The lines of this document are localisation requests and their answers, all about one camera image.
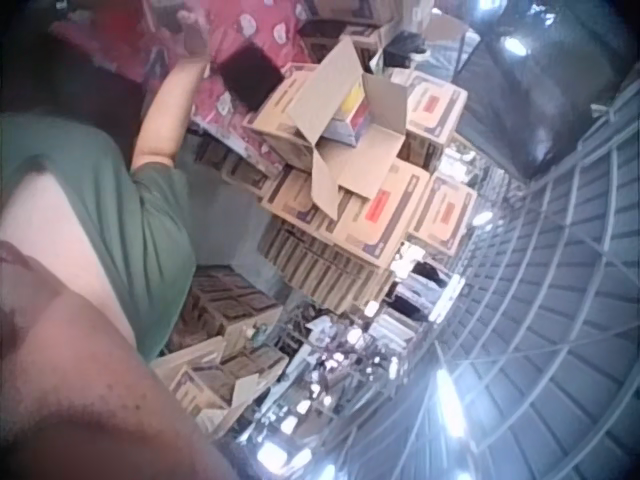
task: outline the hand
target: hand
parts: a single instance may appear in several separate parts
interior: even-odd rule
[[[209,59],[209,27],[202,15],[181,10],[177,15],[183,29],[184,49],[193,58]]]

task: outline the person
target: person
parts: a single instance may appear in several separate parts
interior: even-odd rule
[[[236,478],[147,365],[195,270],[174,158],[209,57],[179,21],[130,173],[89,126],[1,118],[0,478]]]

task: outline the red label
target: red label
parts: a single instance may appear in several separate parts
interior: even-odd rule
[[[429,100],[424,104],[424,108],[422,110],[427,113],[433,113],[435,112],[438,103],[440,103],[440,97],[429,95]]]
[[[455,210],[456,206],[451,202],[447,202],[447,206],[444,207],[442,217],[440,217],[440,222],[444,223],[445,225],[449,225],[449,221],[451,220],[451,217],[453,216],[453,212],[455,212]]]
[[[369,210],[367,210],[367,214],[365,215],[365,220],[373,223],[378,223],[380,220],[380,215],[384,212],[384,207],[387,206],[387,202],[391,197],[391,193],[387,190],[379,190],[376,198],[371,200],[371,205],[369,205]]]

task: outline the green shirt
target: green shirt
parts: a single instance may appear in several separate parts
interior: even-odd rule
[[[195,270],[184,174],[151,163],[129,174],[95,128],[35,115],[2,115],[2,204],[30,172],[58,181],[136,337],[155,358],[176,323]]]

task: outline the box flap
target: box flap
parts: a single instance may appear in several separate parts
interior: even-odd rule
[[[320,158],[317,150],[313,151],[313,169],[311,172],[311,199],[329,218],[338,218],[338,202],[340,191],[334,176],[327,164]]]
[[[233,389],[233,399],[231,400],[232,408],[253,400],[253,396],[258,389],[258,377],[259,375],[255,373],[236,381]]]
[[[373,198],[389,173],[404,138],[399,133],[371,125],[360,139],[358,148],[321,140],[318,149],[339,186],[362,197]]]
[[[327,55],[300,89],[287,113],[310,143],[318,141],[361,75],[362,67],[353,42],[345,39]]]
[[[405,135],[408,89],[368,73],[363,75],[363,83],[374,123]]]

